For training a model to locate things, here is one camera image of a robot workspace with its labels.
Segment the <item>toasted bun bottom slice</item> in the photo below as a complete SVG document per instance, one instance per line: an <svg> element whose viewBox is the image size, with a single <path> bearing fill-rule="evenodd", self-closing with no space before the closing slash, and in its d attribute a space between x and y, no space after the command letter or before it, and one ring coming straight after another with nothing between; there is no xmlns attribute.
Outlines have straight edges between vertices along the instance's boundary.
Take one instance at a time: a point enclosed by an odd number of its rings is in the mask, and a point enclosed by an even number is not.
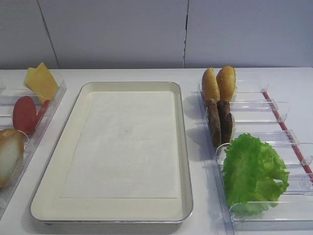
<svg viewBox="0 0 313 235"><path fill-rule="evenodd" d="M23 158L24 134L16 129L0 132L0 188L4 188L15 168L16 162Z"/></svg>

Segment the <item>left brown meat patty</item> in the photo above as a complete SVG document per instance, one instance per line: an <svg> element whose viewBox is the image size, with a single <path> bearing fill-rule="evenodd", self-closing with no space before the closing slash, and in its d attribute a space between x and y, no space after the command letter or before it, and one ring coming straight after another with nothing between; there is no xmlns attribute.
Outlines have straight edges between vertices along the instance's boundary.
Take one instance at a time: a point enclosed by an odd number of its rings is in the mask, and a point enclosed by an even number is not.
<svg viewBox="0 0 313 235"><path fill-rule="evenodd" d="M219 112L217 109L217 102L215 99L210 98L207 101L208 121L212 134L212 143L215 148L221 145L221 125Z"/></svg>

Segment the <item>brown meat patty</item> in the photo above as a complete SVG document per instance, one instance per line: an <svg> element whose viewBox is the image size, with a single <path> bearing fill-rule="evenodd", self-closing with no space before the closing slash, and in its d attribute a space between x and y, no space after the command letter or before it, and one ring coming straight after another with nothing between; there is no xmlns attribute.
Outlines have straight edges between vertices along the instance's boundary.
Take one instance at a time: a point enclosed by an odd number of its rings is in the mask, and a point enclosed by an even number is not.
<svg viewBox="0 0 313 235"><path fill-rule="evenodd" d="M230 112L229 102L227 100L219 100L217 102L217 109L220 118L221 143L229 143L233 129L232 114Z"/></svg>
<svg viewBox="0 0 313 235"><path fill-rule="evenodd" d="M215 99L210 98L207 101L208 121L212 134L212 143L215 148L221 145L221 125L219 112L217 109L217 102Z"/></svg>

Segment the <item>right brown meat patty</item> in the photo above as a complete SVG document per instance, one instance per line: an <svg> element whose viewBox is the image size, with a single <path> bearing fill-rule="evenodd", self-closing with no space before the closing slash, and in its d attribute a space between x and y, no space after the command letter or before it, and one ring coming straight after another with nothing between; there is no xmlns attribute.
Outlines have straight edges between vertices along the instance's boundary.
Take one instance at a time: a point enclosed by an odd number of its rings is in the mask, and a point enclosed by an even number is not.
<svg viewBox="0 0 313 235"><path fill-rule="evenodd" d="M219 100L217 102L217 109L220 118L221 143L229 143L233 129L232 114L230 112L229 102L227 100Z"/></svg>

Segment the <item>green lettuce leaf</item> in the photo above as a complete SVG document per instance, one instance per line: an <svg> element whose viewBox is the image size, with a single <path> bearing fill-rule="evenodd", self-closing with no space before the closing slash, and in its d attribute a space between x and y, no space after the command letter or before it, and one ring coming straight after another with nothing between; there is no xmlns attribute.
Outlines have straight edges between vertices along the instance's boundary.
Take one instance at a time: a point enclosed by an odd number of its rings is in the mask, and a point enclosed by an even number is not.
<svg viewBox="0 0 313 235"><path fill-rule="evenodd" d="M289 187L289 172L276 150L244 133L231 141L225 153L224 189L231 211L256 215L276 207Z"/></svg>

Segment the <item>right red tomato slice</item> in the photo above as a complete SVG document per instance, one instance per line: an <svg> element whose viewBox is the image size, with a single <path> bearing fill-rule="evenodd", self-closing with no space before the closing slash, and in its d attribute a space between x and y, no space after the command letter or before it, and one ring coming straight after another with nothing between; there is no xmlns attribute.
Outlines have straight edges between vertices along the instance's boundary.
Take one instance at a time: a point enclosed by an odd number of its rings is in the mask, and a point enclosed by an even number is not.
<svg viewBox="0 0 313 235"><path fill-rule="evenodd" d="M46 113L46 111L50 105L50 102L51 102L51 100L45 100L43 105L41 106L39 112L37 113L35 124L34 124L35 129L37 128L38 124L42 120L44 114Z"/></svg>

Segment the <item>red tomato slice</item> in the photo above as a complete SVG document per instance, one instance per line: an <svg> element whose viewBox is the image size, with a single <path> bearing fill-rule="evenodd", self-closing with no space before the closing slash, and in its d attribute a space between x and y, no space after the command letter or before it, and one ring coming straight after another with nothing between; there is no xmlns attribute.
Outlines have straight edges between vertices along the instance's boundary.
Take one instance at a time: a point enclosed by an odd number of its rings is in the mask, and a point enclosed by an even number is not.
<svg viewBox="0 0 313 235"><path fill-rule="evenodd" d="M36 128L37 112L34 101L29 96L17 100L13 109L13 126L15 129L32 135Z"/></svg>
<svg viewBox="0 0 313 235"><path fill-rule="evenodd" d="M38 124L42 120L44 114L46 113L46 111L50 105L50 102L51 102L51 100L45 100L43 105L41 106L39 112L37 113L35 124L34 124L35 129L37 128Z"/></svg>

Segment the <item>front yellow cheese slice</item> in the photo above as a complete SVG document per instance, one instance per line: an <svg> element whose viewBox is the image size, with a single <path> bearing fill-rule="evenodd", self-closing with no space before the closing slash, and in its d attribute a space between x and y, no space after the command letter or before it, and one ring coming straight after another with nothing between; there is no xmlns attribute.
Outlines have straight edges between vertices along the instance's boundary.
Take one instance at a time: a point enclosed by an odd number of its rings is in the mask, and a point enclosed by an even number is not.
<svg viewBox="0 0 313 235"><path fill-rule="evenodd" d="M52 100L58 91L58 84L44 63L40 63L29 78L29 89L43 104L45 100Z"/></svg>

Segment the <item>yellow cheese slice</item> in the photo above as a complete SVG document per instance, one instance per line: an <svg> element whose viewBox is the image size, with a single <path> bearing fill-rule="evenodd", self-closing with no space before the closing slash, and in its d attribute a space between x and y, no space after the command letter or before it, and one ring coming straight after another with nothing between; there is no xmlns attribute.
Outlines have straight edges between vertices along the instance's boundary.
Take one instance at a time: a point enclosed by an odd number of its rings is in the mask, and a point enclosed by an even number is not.
<svg viewBox="0 0 313 235"><path fill-rule="evenodd" d="M52 100L58 91L58 84L44 63L40 63L29 78L29 89L43 104L45 100Z"/></svg>
<svg viewBox="0 0 313 235"><path fill-rule="evenodd" d="M23 81L23 85L24 85L25 87L29 88L29 86L28 86L27 83L28 83L28 81L29 81L30 76L32 75L32 73L33 73L35 70L36 70L35 68L28 68L26 77L25 77L25 79L24 79L24 81Z"/></svg>

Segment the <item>rear yellow cheese slice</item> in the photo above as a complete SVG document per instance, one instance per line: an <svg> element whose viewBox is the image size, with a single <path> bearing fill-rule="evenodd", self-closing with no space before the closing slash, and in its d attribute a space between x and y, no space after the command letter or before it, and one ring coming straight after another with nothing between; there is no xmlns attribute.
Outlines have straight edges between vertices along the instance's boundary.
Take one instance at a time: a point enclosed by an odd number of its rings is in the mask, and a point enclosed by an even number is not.
<svg viewBox="0 0 313 235"><path fill-rule="evenodd" d="M35 68L28 68L26 77L25 77L25 79L24 79L24 81L23 81L23 85L24 85L25 87L29 88L29 86L28 86L27 83L28 83L28 81L29 81L30 76L32 75L32 73L33 73L35 70L36 70Z"/></svg>

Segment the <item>left red tomato slice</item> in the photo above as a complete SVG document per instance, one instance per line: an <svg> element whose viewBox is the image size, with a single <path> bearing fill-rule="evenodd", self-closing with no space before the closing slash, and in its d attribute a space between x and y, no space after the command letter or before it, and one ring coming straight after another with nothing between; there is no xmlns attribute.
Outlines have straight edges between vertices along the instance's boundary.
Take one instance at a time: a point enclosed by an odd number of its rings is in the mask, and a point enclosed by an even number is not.
<svg viewBox="0 0 313 235"><path fill-rule="evenodd" d="M29 96L17 100L13 109L13 126L15 129L32 135L36 128L37 112L34 101Z"/></svg>

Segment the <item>white paper tray liner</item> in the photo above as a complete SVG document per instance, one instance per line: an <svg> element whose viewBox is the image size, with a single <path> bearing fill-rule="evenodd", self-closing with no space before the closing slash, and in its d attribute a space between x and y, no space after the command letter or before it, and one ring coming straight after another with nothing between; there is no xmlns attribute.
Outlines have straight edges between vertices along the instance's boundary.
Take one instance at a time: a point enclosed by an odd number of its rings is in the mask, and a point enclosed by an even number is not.
<svg viewBox="0 0 313 235"><path fill-rule="evenodd" d="M61 196L177 198L172 92L93 92Z"/></svg>

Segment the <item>left golden bun top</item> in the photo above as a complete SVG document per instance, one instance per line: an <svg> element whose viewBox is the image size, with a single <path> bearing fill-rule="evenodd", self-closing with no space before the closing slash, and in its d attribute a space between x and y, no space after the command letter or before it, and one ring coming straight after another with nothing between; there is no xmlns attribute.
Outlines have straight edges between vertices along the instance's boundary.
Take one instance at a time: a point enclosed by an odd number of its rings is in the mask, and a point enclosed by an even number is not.
<svg viewBox="0 0 313 235"><path fill-rule="evenodd" d="M220 100L220 90L213 68L207 68L203 73L201 86L205 101L209 99L214 99L215 101Z"/></svg>

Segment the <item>golden bun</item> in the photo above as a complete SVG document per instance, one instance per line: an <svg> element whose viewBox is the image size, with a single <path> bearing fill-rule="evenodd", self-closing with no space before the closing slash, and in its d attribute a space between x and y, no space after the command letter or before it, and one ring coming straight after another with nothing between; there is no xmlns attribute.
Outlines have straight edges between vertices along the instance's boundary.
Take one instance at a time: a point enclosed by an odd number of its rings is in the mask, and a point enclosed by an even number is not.
<svg viewBox="0 0 313 235"><path fill-rule="evenodd" d="M220 90L220 99L231 101L236 87L236 72L231 66L223 67L216 77Z"/></svg>
<svg viewBox="0 0 313 235"><path fill-rule="evenodd" d="M205 101L209 99L214 99L215 101L220 100L220 90L213 68L207 68L203 73L201 86Z"/></svg>

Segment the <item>right golden bun top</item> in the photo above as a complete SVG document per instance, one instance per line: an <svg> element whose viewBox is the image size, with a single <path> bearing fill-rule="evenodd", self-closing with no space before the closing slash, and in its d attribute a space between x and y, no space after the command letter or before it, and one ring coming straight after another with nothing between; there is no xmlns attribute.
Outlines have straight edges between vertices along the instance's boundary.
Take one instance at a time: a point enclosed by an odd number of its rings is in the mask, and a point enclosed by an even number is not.
<svg viewBox="0 0 313 235"><path fill-rule="evenodd" d="M231 66L223 67L216 77L220 90L220 99L231 101L236 87L236 72Z"/></svg>

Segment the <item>right clear acrylic rack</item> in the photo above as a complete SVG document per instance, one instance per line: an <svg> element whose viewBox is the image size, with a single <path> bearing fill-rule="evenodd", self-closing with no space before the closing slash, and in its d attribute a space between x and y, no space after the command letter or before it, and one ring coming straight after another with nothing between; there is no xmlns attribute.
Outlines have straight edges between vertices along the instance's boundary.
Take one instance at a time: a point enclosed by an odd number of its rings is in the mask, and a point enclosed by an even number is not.
<svg viewBox="0 0 313 235"><path fill-rule="evenodd" d="M196 96L221 211L219 234L313 231L313 145L285 124L287 102L274 101L255 75L204 73Z"/></svg>

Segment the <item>cream metal baking tray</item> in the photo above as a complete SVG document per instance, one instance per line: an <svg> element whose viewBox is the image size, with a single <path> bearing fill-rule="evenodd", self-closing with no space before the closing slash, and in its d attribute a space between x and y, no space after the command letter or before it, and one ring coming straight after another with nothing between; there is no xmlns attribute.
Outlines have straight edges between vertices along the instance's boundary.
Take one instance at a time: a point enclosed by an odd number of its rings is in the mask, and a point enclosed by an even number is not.
<svg viewBox="0 0 313 235"><path fill-rule="evenodd" d="M93 92L172 92L179 194L177 198L65 198L62 191L75 147L89 115ZM181 223L193 210L180 86L174 82L90 82L74 102L33 196L30 212L46 223Z"/></svg>

